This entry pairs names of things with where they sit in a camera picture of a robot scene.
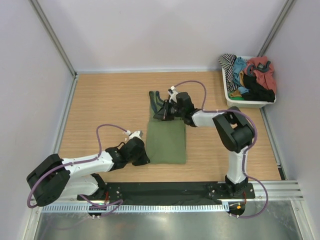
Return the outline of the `green tank top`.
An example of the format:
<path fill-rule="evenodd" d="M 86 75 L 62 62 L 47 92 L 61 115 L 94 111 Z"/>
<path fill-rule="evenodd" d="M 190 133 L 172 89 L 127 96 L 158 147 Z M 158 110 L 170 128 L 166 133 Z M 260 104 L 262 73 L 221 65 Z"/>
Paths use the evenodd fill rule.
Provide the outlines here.
<path fill-rule="evenodd" d="M 146 133 L 146 154 L 151 164 L 179 164 L 187 162 L 186 126 L 183 120 L 174 118 L 161 121 L 154 115 L 163 106 L 164 101 L 158 91 L 150 91 L 149 121 Z"/>

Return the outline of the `black tank top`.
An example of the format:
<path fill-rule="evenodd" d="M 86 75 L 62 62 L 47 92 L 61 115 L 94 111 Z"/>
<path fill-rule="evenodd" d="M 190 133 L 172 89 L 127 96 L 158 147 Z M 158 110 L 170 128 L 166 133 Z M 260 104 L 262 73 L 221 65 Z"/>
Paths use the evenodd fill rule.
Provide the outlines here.
<path fill-rule="evenodd" d="M 273 103 L 276 99 L 272 89 L 266 89 L 259 83 L 255 76 L 243 76 L 244 87 L 249 90 L 247 93 L 241 94 L 246 101 L 261 101 Z"/>

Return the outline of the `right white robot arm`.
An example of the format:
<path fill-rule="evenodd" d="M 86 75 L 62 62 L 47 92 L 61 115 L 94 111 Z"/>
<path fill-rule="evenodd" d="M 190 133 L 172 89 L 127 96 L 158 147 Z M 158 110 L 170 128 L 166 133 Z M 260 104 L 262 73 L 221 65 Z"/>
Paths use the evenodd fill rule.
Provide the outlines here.
<path fill-rule="evenodd" d="M 232 106 L 226 110 L 196 108 L 187 92 L 163 101 L 154 119 L 173 121 L 181 119 L 190 127 L 213 127 L 223 146 L 228 150 L 228 171 L 225 175 L 225 192 L 231 198 L 241 195 L 248 185 L 246 174 L 247 151 L 256 136 L 255 127 L 240 109 Z"/>

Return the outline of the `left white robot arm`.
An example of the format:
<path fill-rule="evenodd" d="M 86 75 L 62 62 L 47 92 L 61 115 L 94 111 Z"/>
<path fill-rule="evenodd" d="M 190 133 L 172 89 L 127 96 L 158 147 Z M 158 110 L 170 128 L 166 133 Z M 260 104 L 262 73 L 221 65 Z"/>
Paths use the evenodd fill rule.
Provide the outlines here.
<path fill-rule="evenodd" d="M 100 153 L 78 158 L 61 158 L 57 153 L 48 156 L 26 178 L 30 187 L 28 207 L 45 207 L 58 199 L 101 200 L 107 185 L 100 173 L 124 168 L 127 164 L 143 166 L 150 163 L 145 144 L 134 136 L 128 142 L 109 147 Z"/>

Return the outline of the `striped tank top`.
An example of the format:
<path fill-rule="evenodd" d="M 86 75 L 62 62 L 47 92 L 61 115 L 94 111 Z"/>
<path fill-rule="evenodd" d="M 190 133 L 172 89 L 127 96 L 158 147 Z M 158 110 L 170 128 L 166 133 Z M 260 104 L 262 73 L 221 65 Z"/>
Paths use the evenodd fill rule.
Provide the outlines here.
<path fill-rule="evenodd" d="M 221 68 L 224 70 L 226 88 L 229 93 L 238 89 L 238 84 L 235 82 L 234 65 L 237 56 L 230 53 L 225 53 L 218 58 Z"/>

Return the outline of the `light blue tank top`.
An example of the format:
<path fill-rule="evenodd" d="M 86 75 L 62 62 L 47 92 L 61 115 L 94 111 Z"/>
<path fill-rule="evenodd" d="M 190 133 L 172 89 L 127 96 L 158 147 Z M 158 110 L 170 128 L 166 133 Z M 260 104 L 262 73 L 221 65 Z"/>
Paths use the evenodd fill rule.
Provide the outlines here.
<path fill-rule="evenodd" d="M 244 84 L 241 83 L 240 79 L 240 73 L 246 68 L 247 63 L 242 57 L 237 57 L 234 61 L 233 67 L 232 67 L 232 82 L 234 84 L 235 90 L 240 91 L 241 94 L 248 93 L 249 90 L 244 86 Z"/>

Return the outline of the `pink tank top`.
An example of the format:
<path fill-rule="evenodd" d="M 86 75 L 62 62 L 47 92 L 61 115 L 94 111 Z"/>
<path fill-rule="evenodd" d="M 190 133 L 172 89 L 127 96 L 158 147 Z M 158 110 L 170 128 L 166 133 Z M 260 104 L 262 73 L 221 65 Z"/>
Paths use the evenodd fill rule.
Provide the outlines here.
<path fill-rule="evenodd" d="M 258 84 L 276 94 L 277 84 L 273 76 L 274 70 L 271 61 L 266 56 L 262 56 L 250 58 L 243 72 L 249 77 L 256 77 Z"/>

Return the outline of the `white laundry basket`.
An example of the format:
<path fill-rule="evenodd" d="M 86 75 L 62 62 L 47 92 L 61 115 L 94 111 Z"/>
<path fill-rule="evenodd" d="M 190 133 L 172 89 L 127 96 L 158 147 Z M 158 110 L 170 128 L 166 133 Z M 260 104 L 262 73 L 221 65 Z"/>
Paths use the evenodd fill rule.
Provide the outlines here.
<path fill-rule="evenodd" d="M 218 58 L 227 105 L 262 108 L 276 102 L 275 68 L 266 57 L 226 53 Z"/>

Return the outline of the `yellow garment in basket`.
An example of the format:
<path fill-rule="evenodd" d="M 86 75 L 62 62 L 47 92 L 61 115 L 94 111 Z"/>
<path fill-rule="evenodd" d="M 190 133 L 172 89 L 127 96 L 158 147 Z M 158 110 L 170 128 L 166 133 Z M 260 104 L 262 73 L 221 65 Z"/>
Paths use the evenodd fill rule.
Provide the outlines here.
<path fill-rule="evenodd" d="M 244 101 L 245 100 L 238 90 L 228 93 L 228 98 L 233 101 Z"/>

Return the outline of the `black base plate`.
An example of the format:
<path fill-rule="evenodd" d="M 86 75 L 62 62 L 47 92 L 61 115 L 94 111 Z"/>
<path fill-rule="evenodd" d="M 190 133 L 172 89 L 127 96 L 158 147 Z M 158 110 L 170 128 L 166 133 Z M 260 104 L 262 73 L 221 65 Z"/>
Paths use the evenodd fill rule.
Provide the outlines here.
<path fill-rule="evenodd" d="M 129 204 L 164 200 L 226 200 L 226 199 L 254 199 L 256 197 L 252 183 L 241 186 L 232 192 L 225 182 L 196 181 L 196 182 L 109 182 L 105 185 L 108 199 L 115 201 L 122 199 Z"/>

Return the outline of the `aluminium frame rail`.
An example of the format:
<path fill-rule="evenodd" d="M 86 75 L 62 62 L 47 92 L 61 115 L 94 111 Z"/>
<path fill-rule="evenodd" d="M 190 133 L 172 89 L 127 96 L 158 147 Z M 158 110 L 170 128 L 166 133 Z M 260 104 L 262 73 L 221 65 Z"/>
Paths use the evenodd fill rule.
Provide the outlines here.
<path fill-rule="evenodd" d="M 303 199 L 302 191 L 296 181 L 281 180 L 281 181 L 264 181 L 262 183 L 258 183 L 254 181 L 250 183 L 253 185 L 255 198 L 247 199 L 248 201 L 254 201 L 254 200 L 281 201 L 281 200 L 302 200 Z M 237 199 L 216 199 L 216 200 L 214 199 L 196 199 L 196 200 L 189 199 L 189 200 L 183 200 L 183 201 L 162 200 L 160 202 L 156 201 L 155 203 L 152 203 L 151 201 L 148 200 L 148 201 L 142 202 L 141 204 L 139 204 L 138 202 L 133 202 L 132 204 L 129 204 L 127 201 L 125 200 L 123 201 L 124 201 L 124 204 L 126 205 L 175 206 L 175 205 L 211 205 L 211 204 L 217 204 L 219 201 L 235 202 L 237 200 L 242 201 L 243 199 L 246 199 L 246 197 L 241 197 Z M 103 201 L 103 200 L 111 201 L 109 200 L 108 193 L 106 193 L 106 195 L 101 200 L 90 200 L 90 201 Z M 60 198 L 55 202 L 62 202 L 62 201 L 84 201 L 84 200 L 78 200 L 75 197 L 68 197 L 68 198 Z"/>

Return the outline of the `right aluminium corner post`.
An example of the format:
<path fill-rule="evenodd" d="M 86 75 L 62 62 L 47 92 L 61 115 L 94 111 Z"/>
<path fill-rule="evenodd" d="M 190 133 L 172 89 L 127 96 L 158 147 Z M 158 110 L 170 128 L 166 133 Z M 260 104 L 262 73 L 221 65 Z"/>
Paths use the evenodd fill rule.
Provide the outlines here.
<path fill-rule="evenodd" d="M 267 50 L 271 46 L 272 42 L 276 38 L 277 34 L 279 33 L 282 25 L 284 24 L 285 20 L 289 16 L 291 10 L 293 9 L 294 5 L 296 4 L 296 0 L 286 0 L 284 2 L 283 7 L 281 8 L 279 14 L 277 15 L 269 33 L 267 34 L 257 56 L 262 57 L 266 54 Z"/>

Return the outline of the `aluminium corner post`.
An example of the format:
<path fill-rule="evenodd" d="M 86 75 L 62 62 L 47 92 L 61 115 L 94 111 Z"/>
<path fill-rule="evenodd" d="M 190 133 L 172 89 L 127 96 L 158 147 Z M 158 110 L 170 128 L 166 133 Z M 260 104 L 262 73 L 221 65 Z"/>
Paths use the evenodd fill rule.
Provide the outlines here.
<path fill-rule="evenodd" d="M 54 47 L 56 48 L 57 52 L 59 53 L 60 57 L 62 58 L 64 64 L 66 65 L 67 69 L 71 73 L 72 77 L 75 78 L 77 76 L 77 71 L 74 69 L 70 59 L 68 58 L 61 42 L 59 41 L 50 21 L 48 20 L 43 8 L 41 7 L 38 0 L 28 0 L 30 5 L 32 6 L 35 14 L 39 18 L 41 24 L 43 25 L 47 35 L 51 39 Z"/>
<path fill-rule="evenodd" d="M 257 56 L 262 57 L 266 54 L 267 50 L 271 46 L 272 42 L 276 38 L 277 34 L 279 33 L 282 25 L 284 24 L 285 20 L 289 16 L 291 10 L 293 9 L 294 5 L 296 4 L 296 0 L 286 0 L 284 2 L 283 7 L 281 8 L 279 14 L 277 15 L 269 33 L 267 34 Z"/>

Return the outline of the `left aluminium corner post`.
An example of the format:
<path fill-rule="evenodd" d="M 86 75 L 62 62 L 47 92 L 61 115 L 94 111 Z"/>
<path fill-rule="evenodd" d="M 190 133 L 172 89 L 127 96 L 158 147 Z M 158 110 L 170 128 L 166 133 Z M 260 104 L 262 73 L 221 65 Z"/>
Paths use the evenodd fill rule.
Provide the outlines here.
<path fill-rule="evenodd" d="M 48 20 L 43 8 L 41 7 L 38 0 L 28 0 L 30 5 L 32 6 L 35 14 L 39 18 L 41 24 L 43 25 L 47 35 L 51 39 L 54 47 L 56 48 L 57 52 L 59 53 L 60 57 L 62 58 L 64 64 L 66 65 L 67 69 L 71 73 L 72 77 L 75 78 L 77 76 L 77 71 L 74 69 L 70 59 L 68 58 L 61 42 L 59 41 L 50 21 Z"/>

